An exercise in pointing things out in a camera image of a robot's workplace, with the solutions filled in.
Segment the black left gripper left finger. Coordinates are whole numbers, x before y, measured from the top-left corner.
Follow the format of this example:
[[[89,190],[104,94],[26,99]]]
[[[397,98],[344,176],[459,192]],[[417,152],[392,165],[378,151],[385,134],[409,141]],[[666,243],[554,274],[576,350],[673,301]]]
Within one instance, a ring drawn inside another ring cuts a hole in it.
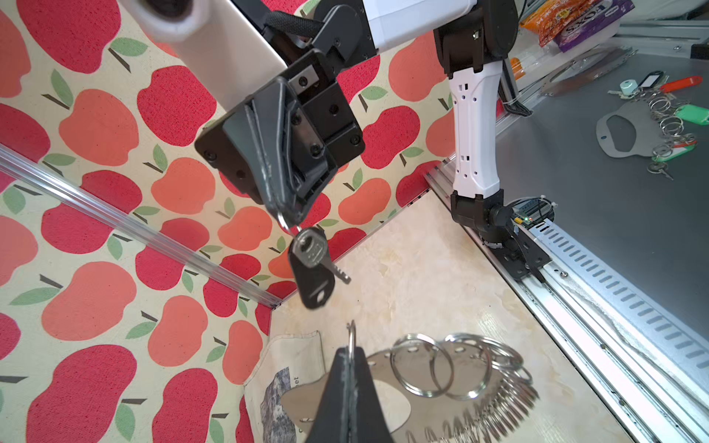
[[[355,351],[340,348],[326,379],[321,402],[307,443],[345,443],[350,440]]]

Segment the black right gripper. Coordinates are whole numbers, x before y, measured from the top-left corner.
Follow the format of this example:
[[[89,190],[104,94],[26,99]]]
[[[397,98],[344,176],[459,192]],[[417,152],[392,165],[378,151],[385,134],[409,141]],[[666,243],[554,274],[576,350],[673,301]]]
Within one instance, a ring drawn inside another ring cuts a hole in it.
[[[195,142],[207,164],[288,227],[303,223],[339,168],[364,150],[336,73],[311,50]]]

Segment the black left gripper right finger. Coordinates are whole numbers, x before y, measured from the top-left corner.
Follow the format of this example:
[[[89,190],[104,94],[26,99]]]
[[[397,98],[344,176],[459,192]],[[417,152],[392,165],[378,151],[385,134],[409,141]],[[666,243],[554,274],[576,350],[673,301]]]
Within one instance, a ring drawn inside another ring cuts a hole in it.
[[[350,441],[359,443],[393,443],[362,348],[354,349],[351,365]]]

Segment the metal key organizer plate with rings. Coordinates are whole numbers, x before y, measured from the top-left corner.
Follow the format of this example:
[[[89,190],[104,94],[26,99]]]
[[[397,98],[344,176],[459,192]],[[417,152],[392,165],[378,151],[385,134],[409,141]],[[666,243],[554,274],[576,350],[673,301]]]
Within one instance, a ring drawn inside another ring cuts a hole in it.
[[[354,324],[344,347],[359,347]],[[540,399],[524,358],[482,335],[458,332],[435,340],[410,333],[365,356],[393,442],[500,442]],[[329,373],[282,397],[306,439]]]

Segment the key with black tag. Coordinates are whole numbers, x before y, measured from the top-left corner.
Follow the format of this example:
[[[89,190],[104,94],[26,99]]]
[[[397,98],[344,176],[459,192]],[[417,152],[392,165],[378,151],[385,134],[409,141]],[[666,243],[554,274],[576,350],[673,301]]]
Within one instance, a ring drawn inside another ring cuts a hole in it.
[[[298,231],[287,257],[300,299],[309,310],[325,306],[337,280],[344,284],[352,282],[351,277],[332,261],[325,232],[317,226]]]

